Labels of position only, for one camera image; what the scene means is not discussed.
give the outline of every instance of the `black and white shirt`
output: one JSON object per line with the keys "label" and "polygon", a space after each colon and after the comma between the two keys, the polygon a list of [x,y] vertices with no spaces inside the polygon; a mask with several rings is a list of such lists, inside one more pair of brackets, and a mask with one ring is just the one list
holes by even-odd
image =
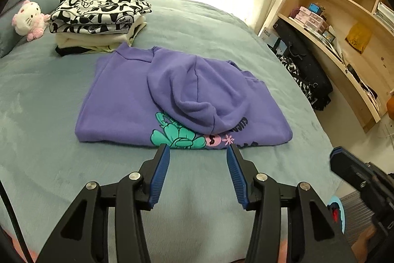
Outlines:
{"label": "black and white shirt", "polygon": [[150,13],[145,0],[65,0],[52,13],[51,33],[127,33],[136,14]]}

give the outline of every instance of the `green cartoon graphic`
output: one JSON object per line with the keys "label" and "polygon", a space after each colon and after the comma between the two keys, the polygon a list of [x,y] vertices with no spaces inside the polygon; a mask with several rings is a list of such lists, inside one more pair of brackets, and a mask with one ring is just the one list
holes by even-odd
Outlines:
{"label": "green cartoon graphic", "polygon": [[165,143],[173,149],[202,149],[205,147],[204,136],[196,137],[196,133],[179,124],[166,113],[156,113],[156,119],[164,133],[158,130],[153,131],[150,136],[153,145],[159,146]]}

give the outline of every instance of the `gray ribbed surface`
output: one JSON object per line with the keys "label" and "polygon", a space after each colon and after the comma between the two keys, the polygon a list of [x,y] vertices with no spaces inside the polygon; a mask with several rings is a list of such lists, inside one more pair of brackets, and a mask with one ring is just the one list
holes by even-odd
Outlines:
{"label": "gray ribbed surface", "polygon": [[360,235],[371,224],[374,214],[361,200],[360,193],[355,191],[341,199],[345,210],[345,237],[352,245]]}

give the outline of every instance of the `cream folded garment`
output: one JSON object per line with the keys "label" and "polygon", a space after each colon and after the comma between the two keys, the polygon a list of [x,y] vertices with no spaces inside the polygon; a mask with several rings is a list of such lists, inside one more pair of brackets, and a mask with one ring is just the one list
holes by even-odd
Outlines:
{"label": "cream folded garment", "polygon": [[145,17],[139,16],[135,19],[134,23],[131,25],[129,32],[127,34],[77,34],[77,33],[56,33],[56,43],[59,48],[66,47],[85,47],[85,48],[102,48],[102,47],[113,47],[116,49],[121,43],[127,42],[129,45],[137,35],[137,33],[146,26]]}

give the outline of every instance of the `hello kitty plush toy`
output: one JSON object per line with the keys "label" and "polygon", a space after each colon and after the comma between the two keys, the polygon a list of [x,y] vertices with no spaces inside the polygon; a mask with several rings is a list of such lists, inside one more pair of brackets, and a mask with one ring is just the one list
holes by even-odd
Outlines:
{"label": "hello kitty plush toy", "polygon": [[36,2],[25,0],[19,12],[12,18],[12,25],[18,35],[25,36],[27,41],[40,38],[47,27],[50,15],[41,13]]}

